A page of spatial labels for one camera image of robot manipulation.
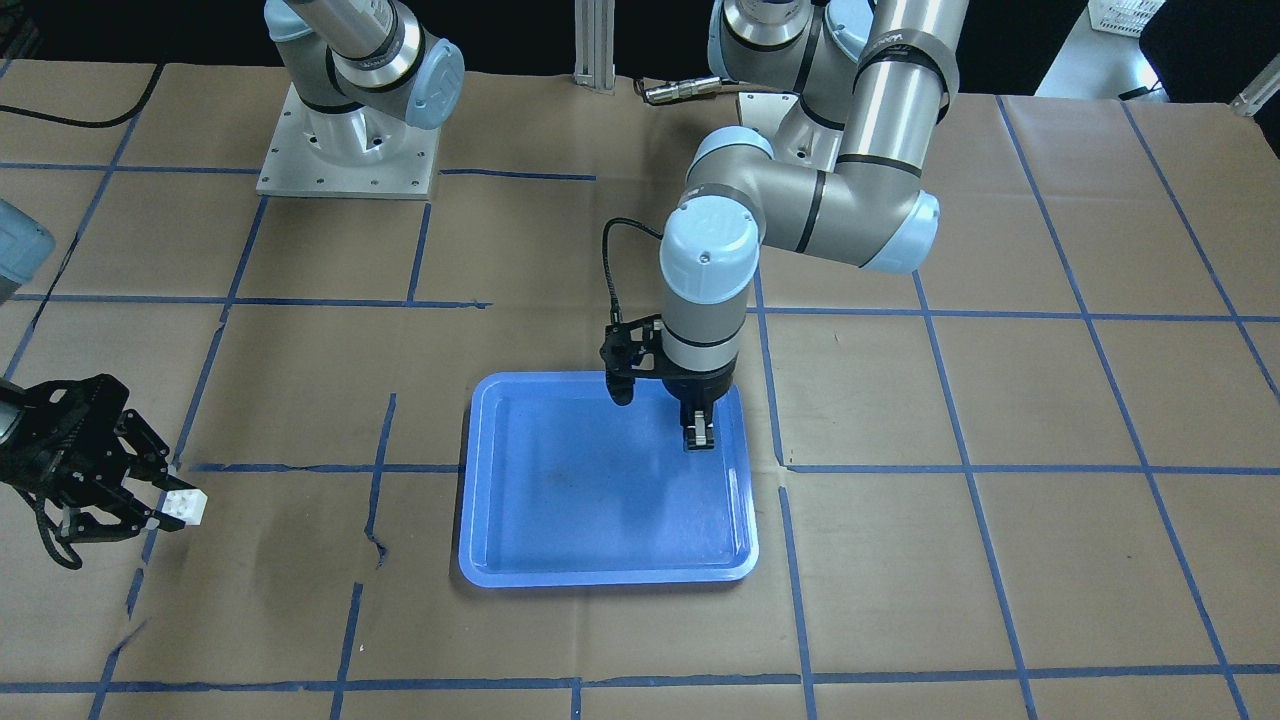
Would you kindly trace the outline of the aluminium frame post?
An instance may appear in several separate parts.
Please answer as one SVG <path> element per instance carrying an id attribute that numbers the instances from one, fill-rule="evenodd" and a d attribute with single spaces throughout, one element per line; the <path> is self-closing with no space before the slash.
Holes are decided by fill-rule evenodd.
<path id="1" fill-rule="evenodd" d="M 573 82 L 596 94 L 613 94 L 616 1 L 575 1 L 573 27 Z"/>

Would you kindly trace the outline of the blue plastic tray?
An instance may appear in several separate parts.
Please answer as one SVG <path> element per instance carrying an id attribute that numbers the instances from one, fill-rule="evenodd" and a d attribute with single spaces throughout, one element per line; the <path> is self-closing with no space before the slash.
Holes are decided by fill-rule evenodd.
<path id="1" fill-rule="evenodd" d="M 458 565 L 481 588 L 737 582 L 760 547 L 742 400 L 687 451 L 678 402 L 600 372 L 503 372 L 474 391 Z"/>

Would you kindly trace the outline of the brown paper table cover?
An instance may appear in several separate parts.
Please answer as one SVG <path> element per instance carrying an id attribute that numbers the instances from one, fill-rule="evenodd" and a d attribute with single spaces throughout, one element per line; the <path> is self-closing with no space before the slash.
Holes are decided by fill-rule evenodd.
<path id="1" fill-rule="evenodd" d="M 763 249 L 754 507 L 616 407 L 602 227 L 728 96 L 471 76 L 426 201 L 269 199 L 284 70 L 3 117 L 55 236 L 3 374 L 116 375 L 204 521 L 51 562 L 3 491 L 5 719 L 1275 719 L 1277 159 L 1219 105 L 960 97 L 914 275 Z"/>

